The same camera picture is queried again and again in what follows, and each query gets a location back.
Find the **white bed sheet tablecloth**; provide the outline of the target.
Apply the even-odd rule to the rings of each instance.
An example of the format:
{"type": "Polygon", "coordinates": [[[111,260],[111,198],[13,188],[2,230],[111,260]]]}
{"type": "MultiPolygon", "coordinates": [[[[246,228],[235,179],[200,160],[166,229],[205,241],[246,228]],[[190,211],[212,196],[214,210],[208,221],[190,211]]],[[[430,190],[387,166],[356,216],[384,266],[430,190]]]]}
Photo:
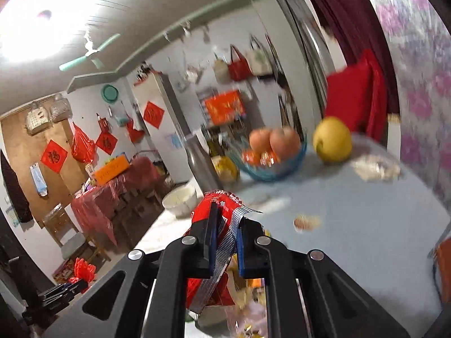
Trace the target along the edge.
{"type": "Polygon", "coordinates": [[[412,337],[437,319],[429,255],[450,216],[407,167],[396,181],[366,182],[350,163],[326,165],[308,151],[280,182],[243,175],[229,190],[287,248],[327,254],[412,337]]]}

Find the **red cushion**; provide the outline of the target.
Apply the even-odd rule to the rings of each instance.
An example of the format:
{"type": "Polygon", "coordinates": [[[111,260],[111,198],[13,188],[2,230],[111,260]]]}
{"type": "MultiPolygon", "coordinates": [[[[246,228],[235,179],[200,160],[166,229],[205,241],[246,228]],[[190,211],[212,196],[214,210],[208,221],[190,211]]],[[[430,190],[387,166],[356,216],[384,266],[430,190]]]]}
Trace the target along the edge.
{"type": "Polygon", "coordinates": [[[381,141],[387,122],[387,89],[370,49],[360,60],[327,78],[326,117],[338,117],[351,132],[381,141]]]}

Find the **white refrigerator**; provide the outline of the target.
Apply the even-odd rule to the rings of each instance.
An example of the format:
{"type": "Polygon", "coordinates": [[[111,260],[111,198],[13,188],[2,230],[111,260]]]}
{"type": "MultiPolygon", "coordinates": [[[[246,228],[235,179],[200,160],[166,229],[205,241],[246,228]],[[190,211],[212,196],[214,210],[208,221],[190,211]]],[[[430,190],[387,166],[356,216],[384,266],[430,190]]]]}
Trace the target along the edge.
{"type": "Polygon", "coordinates": [[[172,180],[187,182],[193,175],[184,149],[184,136],[191,133],[169,78],[150,73],[132,86],[134,98],[147,131],[172,180]]]}

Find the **blue glass fruit bowl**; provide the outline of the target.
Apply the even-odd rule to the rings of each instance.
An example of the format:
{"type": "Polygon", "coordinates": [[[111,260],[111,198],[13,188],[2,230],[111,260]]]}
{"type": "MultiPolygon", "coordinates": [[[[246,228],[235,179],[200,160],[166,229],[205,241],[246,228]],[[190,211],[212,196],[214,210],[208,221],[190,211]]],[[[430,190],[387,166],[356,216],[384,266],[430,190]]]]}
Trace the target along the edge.
{"type": "Polygon", "coordinates": [[[263,163],[253,165],[244,160],[245,152],[250,151],[246,139],[240,141],[226,139],[223,142],[226,156],[234,162],[241,172],[259,182],[277,182],[300,169],[306,155],[306,143],[302,142],[299,152],[286,160],[275,160],[275,156],[264,155],[263,163]]]}

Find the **green ceiling fan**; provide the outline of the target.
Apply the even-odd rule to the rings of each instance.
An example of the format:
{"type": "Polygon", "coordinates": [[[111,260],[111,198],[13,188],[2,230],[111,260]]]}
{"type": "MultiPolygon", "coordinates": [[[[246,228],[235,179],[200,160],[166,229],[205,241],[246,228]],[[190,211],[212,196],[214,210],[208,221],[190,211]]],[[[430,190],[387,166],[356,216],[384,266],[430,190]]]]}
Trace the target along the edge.
{"type": "Polygon", "coordinates": [[[120,36],[121,36],[120,34],[113,34],[108,39],[106,39],[103,43],[101,43],[99,46],[94,47],[94,43],[91,39],[89,31],[85,31],[83,38],[86,41],[85,42],[86,52],[81,57],[78,57],[76,59],[70,60],[69,62],[59,65],[59,70],[61,72],[66,72],[66,71],[72,69],[73,67],[75,67],[81,63],[87,62],[87,61],[90,61],[94,65],[94,67],[97,68],[97,70],[103,69],[104,64],[101,61],[101,59],[98,57],[98,54],[101,53],[102,51],[104,51],[108,46],[113,44],[115,41],[117,41],[120,38],[120,36]]]}

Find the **red hanging tote bag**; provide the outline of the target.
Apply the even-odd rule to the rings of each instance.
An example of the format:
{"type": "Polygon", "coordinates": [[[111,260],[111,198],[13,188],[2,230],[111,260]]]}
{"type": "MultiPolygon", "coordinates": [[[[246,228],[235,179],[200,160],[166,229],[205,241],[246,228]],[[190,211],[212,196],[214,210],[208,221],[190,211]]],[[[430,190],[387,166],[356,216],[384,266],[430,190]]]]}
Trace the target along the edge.
{"type": "Polygon", "coordinates": [[[246,57],[234,45],[230,45],[229,75],[232,81],[240,82],[252,77],[246,57]]]}

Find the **red tablecloth dining table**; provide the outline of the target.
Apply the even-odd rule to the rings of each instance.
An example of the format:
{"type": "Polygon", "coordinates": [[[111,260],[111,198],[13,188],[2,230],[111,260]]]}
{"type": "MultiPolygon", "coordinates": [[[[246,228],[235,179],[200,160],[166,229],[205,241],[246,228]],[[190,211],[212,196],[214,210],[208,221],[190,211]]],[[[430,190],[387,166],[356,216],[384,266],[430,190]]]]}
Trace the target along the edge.
{"type": "Polygon", "coordinates": [[[70,206],[83,232],[104,234],[117,245],[115,224],[125,207],[124,197],[136,198],[145,192],[159,195],[164,179],[150,159],[137,157],[113,179],[75,197],[70,206]]]}

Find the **peach in bowl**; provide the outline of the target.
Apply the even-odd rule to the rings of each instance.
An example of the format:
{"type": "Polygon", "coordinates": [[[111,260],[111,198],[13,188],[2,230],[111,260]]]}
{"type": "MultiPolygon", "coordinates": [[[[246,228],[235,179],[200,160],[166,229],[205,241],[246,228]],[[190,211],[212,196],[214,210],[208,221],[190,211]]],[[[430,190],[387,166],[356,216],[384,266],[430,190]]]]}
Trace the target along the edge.
{"type": "Polygon", "coordinates": [[[262,127],[253,130],[248,138],[248,142],[253,151],[262,154],[271,149],[270,136],[272,129],[267,127],[262,127]]]}
{"type": "Polygon", "coordinates": [[[280,160],[291,159],[300,151],[301,141],[292,127],[281,127],[272,130],[270,145],[280,160]]]}

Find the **red fu diamond poster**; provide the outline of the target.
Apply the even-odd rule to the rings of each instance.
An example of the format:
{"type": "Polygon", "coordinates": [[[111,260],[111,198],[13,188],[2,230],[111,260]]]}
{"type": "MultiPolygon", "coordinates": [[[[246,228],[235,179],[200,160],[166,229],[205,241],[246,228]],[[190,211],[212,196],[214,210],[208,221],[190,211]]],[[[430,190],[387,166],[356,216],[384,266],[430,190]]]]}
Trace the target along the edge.
{"type": "Polygon", "coordinates": [[[41,162],[50,170],[60,173],[67,155],[68,152],[60,144],[50,140],[41,156],[41,162]]]}

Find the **silver metal bottle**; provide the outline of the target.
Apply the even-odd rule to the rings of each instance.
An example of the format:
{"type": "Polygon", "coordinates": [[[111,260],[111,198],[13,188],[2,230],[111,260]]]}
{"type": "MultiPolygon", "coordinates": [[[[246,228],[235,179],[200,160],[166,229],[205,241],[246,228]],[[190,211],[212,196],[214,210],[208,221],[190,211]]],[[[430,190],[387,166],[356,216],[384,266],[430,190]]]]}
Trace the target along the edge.
{"type": "Polygon", "coordinates": [[[189,167],[201,191],[205,193],[222,189],[212,160],[195,134],[189,134],[184,138],[184,148],[189,167]]]}

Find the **wooden chair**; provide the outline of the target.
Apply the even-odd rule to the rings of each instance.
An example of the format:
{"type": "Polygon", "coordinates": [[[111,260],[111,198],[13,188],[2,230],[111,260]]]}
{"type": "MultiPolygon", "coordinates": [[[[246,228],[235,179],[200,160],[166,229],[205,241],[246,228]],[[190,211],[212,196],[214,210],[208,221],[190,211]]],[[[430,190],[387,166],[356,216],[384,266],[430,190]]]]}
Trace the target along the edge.
{"type": "Polygon", "coordinates": [[[82,232],[69,217],[62,204],[58,204],[44,217],[44,228],[60,247],[64,261],[75,260],[90,252],[88,262],[96,257],[103,261],[110,261],[102,246],[88,233],[82,232]]]}

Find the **yellow pomelo fruit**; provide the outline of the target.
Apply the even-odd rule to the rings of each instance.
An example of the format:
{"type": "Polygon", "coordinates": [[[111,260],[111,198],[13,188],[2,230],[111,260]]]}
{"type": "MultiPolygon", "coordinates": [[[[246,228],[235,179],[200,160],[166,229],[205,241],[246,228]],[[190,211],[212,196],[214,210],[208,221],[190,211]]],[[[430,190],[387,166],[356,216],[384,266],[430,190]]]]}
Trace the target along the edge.
{"type": "Polygon", "coordinates": [[[342,163],[352,150],[351,132],[337,117],[326,117],[313,134],[313,149],[325,163],[342,163]]]}

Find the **red snack wrapper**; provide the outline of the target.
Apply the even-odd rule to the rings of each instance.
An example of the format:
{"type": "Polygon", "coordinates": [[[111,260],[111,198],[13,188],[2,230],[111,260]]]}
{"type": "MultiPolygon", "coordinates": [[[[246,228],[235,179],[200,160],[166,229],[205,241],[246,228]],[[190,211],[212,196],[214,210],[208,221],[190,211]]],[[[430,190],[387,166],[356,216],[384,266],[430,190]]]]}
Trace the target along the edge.
{"type": "Polygon", "coordinates": [[[255,212],[231,192],[215,190],[205,193],[203,199],[191,212],[191,224],[205,221],[212,204],[217,204],[221,211],[213,276],[208,279],[189,279],[187,282],[186,307],[197,314],[208,306],[234,304],[227,287],[229,277],[226,270],[230,259],[236,253],[238,226],[244,216],[255,212]]]}

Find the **right peach in bowl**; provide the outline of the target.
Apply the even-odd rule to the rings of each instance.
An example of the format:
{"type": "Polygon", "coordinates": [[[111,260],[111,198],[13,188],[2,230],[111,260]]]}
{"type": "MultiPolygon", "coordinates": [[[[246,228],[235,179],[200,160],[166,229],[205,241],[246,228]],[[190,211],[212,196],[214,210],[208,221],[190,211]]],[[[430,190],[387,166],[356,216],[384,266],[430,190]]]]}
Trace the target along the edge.
{"type": "Polygon", "coordinates": [[[300,151],[301,141],[292,127],[281,127],[272,130],[270,145],[280,160],[291,159],[300,151]]]}

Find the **left peach in bowl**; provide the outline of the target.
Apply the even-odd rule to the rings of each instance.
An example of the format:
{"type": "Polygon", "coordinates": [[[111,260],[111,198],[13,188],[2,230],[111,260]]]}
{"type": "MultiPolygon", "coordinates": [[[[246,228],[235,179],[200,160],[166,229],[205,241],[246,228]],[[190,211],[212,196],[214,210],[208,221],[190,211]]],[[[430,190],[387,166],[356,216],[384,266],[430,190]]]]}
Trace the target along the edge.
{"type": "Polygon", "coordinates": [[[270,136],[272,129],[267,127],[262,127],[253,130],[248,138],[248,142],[253,151],[262,154],[271,149],[270,136]]]}

